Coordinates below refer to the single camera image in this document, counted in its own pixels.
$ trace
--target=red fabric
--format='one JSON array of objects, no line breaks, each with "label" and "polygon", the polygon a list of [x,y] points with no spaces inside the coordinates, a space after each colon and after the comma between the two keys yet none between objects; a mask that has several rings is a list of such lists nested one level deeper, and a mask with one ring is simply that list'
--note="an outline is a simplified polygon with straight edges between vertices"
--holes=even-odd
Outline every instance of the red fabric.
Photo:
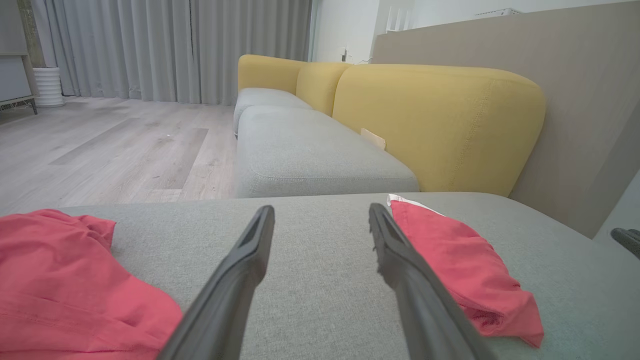
[{"label": "red fabric", "polygon": [[430,209],[391,201],[394,220],[484,336],[519,336],[540,347],[533,294],[520,288],[493,247],[469,226]]},{"label": "red fabric", "polygon": [[115,222],[45,209],[0,218],[2,359],[154,359],[182,316],[111,255]]}]

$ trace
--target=red cloth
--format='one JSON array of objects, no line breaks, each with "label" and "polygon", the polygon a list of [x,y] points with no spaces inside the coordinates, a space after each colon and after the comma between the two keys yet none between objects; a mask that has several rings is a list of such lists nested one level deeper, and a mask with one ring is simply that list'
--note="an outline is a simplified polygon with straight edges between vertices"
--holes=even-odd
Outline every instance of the red cloth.
[{"label": "red cloth", "polygon": [[155,359],[182,314],[111,255],[114,226],[51,209],[0,218],[2,359]]},{"label": "red cloth", "polygon": [[484,336],[519,336],[540,347],[533,294],[520,288],[493,247],[472,228],[390,195],[394,220]]}]

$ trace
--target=sofa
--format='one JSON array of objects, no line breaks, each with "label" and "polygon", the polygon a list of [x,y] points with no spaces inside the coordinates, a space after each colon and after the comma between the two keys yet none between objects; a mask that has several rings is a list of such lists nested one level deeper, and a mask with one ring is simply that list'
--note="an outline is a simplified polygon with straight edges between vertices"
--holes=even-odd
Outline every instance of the sofa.
[{"label": "sofa", "polygon": [[[381,192],[508,196],[545,117],[495,69],[238,62],[236,197]],[[362,129],[385,142],[381,149]]]},{"label": "sofa", "polygon": [[[637,359],[640,260],[513,200],[398,194],[473,227],[531,291],[545,328],[535,349],[486,338],[498,359]],[[112,253],[185,311],[262,205],[275,208],[266,276],[241,359],[408,359],[394,292],[376,272],[369,204],[386,193],[66,208],[117,221]]]}]

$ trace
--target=gray sofa seat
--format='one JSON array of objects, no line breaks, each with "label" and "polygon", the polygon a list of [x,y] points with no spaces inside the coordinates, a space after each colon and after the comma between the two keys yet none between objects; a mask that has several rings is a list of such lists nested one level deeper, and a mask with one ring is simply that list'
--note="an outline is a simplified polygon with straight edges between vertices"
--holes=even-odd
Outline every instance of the gray sofa seat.
[{"label": "gray sofa seat", "polygon": [[240,122],[236,197],[417,192],[405,164],[314,110],[252,106]]},{"label": "gray sofa seat", "polygon": [[[484,236],[533,292],[545,339],[487,338],[499,359],[636,359],[640,261],[513,200],[400,193]],[[275,207],[266,277],[242,359],[408,359],[391,289],[376,272],[368,209],[386,194],[207,200],[62,209],[117,221],[112,253],[186,310],[259,206]]]},{"label": "gray sofa seat", "polygon": [[254,105],[275,105],[287,108],[311,109],[311,105],[294,94],[282,90],[244,88],[238,93],[234,110],[234,134],[238,135],[238,123],[242,113]]}]

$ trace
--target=crumpled red clothing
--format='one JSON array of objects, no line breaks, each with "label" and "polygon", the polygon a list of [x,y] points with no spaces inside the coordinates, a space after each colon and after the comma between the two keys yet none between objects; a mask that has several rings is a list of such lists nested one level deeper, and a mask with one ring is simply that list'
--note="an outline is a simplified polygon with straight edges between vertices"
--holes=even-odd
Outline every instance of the crumpled red clothing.
[{"label": "crumpled red clothing", "polygon": [[0,357],[156,358],[182,313],[111,255],[114,226],[51,209],[0,218]]},{"label": "crumpled red clothing", "polygon": [[545,333],[533,294],[509,275],[491,244],[466,224],[389,195],[394,220],[484,336],[518,336],[540,347]]}]

